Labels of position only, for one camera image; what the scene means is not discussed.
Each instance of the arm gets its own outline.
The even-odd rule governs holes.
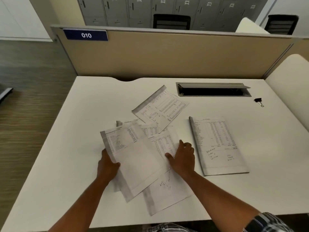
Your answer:
[[[96,179],[48,231],[87,231],[95,215],[103,191],[108,183],[116,176],[119,167],[120,163],[113,163],[104,149],[102,151],[102,158],[98,162]]]
[[[241,232],[260,212],[194,171],[194,148],[179,142],[176,155],[166,153],[171,167],[191,187],[221,232]]]

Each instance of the right hand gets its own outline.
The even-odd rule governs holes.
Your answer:
[[[190,143],[183,143],[179,140],[179,147],[176,151],[175,157],[170,153],[165,153],[168,161],[176,173],[182,178],[191,175],[194,172],[195,156],[194,148]]]

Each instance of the gray locker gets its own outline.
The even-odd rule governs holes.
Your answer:
[[[130,19],[139,19],[139,20],[150,19],[150,12],[151,12],[150,0],[128,0],[128,1],[129,1]]]
[[[78,0],[84,17],[104,17],[102,0]]]
[[[172,14],[174,0],[152,0],[152,15]]]
[[[107,18],[107,24],[110,27],[129,27],[128,19]]]
[[[150,28],[150,19],[130,19],[130,27]]]
[[[245,0],[224,0],[215,22],[215,31],[234,32],[244,12]]]
[[[105,17],[85,17],[87,26],[106,26]]]
[[[243,14],[243,18],[247,17],[248,19],[252,20],[260,4],[261,4],[260,0],[247,0],[245,4],[246,10],[245,10],[245,13]]]
[[[103,0],[108,19],[127,19],[126,0]]]
[[[191,20],[196,15],[199,0],[177,0],[176,15],[191,16]]]
[[[195,16],[193,30],[211,31],[216,19],[221,0],[200,0]]]

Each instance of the plaid shirt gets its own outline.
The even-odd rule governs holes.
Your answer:
[[[146,232],[196,232],[194,230],[176,225],[164,223],[151,228]],[[244,229],[243,232],[293,232],[283,221],[270,213],[261,213],[256,216]]]

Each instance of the number 010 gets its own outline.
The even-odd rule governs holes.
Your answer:
[[[91,34],[90,33],[82,33],[82,37],[83,38],[91,38]]]

